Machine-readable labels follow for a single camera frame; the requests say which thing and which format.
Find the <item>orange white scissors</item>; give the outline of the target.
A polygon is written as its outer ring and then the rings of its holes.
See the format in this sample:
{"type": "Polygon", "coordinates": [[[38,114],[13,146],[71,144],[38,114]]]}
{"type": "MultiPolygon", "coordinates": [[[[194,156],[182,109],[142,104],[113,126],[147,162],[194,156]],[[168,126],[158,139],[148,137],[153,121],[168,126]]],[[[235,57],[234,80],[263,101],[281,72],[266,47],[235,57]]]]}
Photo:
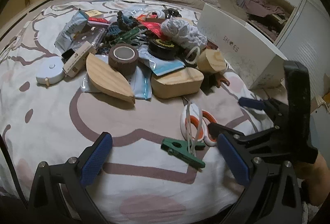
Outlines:
{"type": "MultiPolygon", "coordinates": [[[[187,117],[186,117],[187,105],[184,106],[184,110],[180,116],[180,129],[182,136],[185,140],[187,140],[187,117]]],[[[191,103],[190,105],[190,122],[195,129],[198,128],[199,125],[199,107],[191,103]]],[[[217,144],[217,139],[212,138],[209,133],[207,123],[217,123],[217,120],[210,114],[208,111],[202,110],[202,124],[201,131],[198,135],[198,142],[204,142],[207,146],[212,147],[217,144]]]]}

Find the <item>green clothespin with loop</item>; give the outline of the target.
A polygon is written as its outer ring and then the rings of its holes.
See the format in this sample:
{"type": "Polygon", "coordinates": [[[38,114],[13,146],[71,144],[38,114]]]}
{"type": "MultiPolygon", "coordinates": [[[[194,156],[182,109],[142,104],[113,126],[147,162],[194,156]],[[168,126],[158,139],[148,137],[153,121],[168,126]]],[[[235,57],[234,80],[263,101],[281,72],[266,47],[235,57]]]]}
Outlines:
{"type": "Polygon", "coordinates": [[[203,169],[205,163],[197,157],[197,152],[206,147],[203,142],[202,111],[196,104],[188,101],[182,112],[181,120],[186,138],[184,140],[165,138],[160,148],[197,170],[203,169]]]}

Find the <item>small black box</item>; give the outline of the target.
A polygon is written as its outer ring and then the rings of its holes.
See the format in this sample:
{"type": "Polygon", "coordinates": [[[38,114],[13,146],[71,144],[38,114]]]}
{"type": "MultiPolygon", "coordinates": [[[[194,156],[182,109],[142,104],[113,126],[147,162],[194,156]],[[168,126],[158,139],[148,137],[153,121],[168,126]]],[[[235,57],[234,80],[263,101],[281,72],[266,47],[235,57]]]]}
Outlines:
{"type": "Polygon", "coordinates": [[[64,62],[67,62],[74,55],[74,53],[75,53],[75,51],[72,48],[70,48],[67,51],[65,51],[64,53],[62,53],[61,57],[64,62]]]}

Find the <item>white cardboard shoe box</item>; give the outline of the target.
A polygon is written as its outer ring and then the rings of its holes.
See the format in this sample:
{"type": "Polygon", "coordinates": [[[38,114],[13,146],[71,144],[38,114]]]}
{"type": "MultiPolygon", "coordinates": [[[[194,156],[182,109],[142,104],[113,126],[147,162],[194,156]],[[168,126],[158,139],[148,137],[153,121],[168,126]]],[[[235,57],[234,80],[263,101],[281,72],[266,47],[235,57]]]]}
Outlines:
{"type": "Polygon", "coordinates": [[[205,4],[199,31],[217,45],[248,89],[276,88],[284,79],[284,54],[248,23],[205,4]]]}

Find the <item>brown leather cutout piece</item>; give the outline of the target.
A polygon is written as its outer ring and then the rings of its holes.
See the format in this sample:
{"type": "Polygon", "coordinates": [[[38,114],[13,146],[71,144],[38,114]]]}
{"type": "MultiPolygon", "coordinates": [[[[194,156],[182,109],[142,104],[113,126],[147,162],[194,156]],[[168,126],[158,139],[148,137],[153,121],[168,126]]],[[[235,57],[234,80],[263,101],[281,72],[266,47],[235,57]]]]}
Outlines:
{"type": "Polygon", "coordinates": [[[228,81],[221,73],[215,73],[210,76],[210,81],[212,86],[220,88],[221,84],[225,84],[227,87],[230,86],[230,81],[228,81]]]}

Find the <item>rounded wooden block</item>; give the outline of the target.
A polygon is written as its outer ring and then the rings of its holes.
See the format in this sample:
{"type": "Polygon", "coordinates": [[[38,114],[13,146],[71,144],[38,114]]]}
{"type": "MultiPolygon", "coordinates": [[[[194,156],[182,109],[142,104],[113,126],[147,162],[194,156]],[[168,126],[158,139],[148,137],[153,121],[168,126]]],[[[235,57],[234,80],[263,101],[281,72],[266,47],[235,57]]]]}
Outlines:
{"type": "Polygon", "coordinates": [[[152,93],[160,99],[194,94],[199,91],[203,80],[203,73],[195,68],[183,68],[162,76],[153,74],[152,93]]]}

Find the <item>patterned cartoon blanket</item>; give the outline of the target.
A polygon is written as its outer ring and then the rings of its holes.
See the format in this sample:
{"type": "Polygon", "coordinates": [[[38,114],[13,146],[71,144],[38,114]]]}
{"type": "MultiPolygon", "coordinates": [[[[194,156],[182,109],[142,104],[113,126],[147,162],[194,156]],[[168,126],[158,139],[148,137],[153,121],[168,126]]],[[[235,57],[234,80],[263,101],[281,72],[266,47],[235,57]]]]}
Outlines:
{"type": "Polygon", "coordinates": [[[182,99],[137,100],[134,106],[102,93],[81,91],[85,73],[39,86],[43,61],[59,55],[55,39],[80,9],[110,20],[120,10],[167,7],[145,0],[55,1],[38,8],[1,41],[1,134],[28,196],[41,161],[60,164],[109,132],[114,147],[88,191],[113,223],[192,223],[233,204],[242,192],[215,147],[198,153],[197,171],[160,148],[180,139],[182,99]]]}

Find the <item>pile of clothes in closet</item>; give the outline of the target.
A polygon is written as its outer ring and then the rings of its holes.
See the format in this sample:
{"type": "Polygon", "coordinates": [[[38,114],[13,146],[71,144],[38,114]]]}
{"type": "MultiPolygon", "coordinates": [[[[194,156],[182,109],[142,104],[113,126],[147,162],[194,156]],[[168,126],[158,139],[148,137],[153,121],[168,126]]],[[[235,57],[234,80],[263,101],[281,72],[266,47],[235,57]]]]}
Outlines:
{"type": "Polygon", "coordinates": [[[236,0],[248,16],[248,22],[275,41],[283,30],[291,13],[282,6],[267,0],[236,0]]]}

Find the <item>black yellow tape roll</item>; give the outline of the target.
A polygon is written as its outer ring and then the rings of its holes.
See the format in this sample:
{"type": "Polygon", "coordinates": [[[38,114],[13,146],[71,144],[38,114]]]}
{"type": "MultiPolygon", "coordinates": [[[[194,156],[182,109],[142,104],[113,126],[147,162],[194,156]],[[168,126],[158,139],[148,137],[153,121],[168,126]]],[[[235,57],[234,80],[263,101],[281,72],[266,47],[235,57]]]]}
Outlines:
{"type": "Polygon", "coordinates": [[[162,60],[174,60],[179,46],[172,41],[164,41],[161,39],[149,40],[148,52],[162,60]]]}

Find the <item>white crochet yarn bundle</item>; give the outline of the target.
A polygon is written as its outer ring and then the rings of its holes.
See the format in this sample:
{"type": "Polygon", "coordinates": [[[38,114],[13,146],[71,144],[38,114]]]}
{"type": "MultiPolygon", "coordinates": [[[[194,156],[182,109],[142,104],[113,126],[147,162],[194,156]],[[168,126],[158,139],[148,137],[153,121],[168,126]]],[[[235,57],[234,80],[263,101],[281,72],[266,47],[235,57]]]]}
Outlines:
{"type": "Polygon", "coordinates": [[[170,18],[160,24],[162,34],[184,49],[198,46],[203,50],[207,46],[207,37],[196,26],[190,25],[186,20],[170,18]]]}

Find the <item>white round tape measure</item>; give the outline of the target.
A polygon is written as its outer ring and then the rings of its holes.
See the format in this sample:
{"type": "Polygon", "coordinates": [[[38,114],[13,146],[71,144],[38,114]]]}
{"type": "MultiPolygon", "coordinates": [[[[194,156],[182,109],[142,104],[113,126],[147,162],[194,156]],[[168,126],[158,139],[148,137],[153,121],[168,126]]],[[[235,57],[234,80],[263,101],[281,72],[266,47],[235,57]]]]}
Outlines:
{"type": "Polygon", "coordinates": [[[50,62],[43,62],[36,74],[37,83],[43,85],[58,83],[65,76],[63,66],[62,61],[55,62],[52,60],[50,62]]]}

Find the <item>brown tape roll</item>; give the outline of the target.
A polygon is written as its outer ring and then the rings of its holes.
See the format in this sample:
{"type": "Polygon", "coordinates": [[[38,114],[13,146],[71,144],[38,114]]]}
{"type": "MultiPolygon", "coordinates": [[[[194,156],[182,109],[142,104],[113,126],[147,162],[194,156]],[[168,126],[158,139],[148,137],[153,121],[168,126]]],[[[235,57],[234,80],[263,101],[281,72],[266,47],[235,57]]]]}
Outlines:
{"type": "Polygon", "coordinates": [[[108,64],[123,76],[135,72],[139,60],[139,53],[135,47],[120,43],[113,46],[108,53],[108,64]]]}

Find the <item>black hair claw clip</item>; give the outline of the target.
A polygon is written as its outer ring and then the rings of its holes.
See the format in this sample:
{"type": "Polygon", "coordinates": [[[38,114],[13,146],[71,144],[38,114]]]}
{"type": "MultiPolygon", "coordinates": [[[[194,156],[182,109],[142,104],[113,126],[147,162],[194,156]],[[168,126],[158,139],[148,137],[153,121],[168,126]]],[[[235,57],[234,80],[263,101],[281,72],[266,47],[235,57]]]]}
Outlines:
{"type": "Polygon", "coordinates": [[[173,8],[163,9],[162,12],[164,13],[165,19],[170,19],[172,17],[182,17],[179,11],[173,8]]]}

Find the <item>red booklet packet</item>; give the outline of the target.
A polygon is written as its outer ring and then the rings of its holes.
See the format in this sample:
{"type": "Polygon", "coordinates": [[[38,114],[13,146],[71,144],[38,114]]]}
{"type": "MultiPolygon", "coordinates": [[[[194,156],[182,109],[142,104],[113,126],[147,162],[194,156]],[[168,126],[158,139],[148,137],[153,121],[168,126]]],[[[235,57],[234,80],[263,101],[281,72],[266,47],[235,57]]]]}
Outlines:
{"type": "Polygon", "coordinates": [[[109,25],[110,23],[108,20],[104,18],[96,18],[96,17],[90,17],[88,18],[88,22],[91,24],[97,24],[97,25],[109,25]]]}

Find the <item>small yellow card box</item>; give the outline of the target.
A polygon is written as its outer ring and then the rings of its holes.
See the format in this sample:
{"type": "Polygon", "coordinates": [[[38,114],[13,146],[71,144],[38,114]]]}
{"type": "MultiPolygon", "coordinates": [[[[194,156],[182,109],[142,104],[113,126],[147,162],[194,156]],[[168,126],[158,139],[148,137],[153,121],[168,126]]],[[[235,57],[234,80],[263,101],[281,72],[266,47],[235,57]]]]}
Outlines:
{"type": "Polygon", "coordinates": [[[104,18],[104,14],[98,10],[88,10],[84,11],[87,18],[104,18]]]}

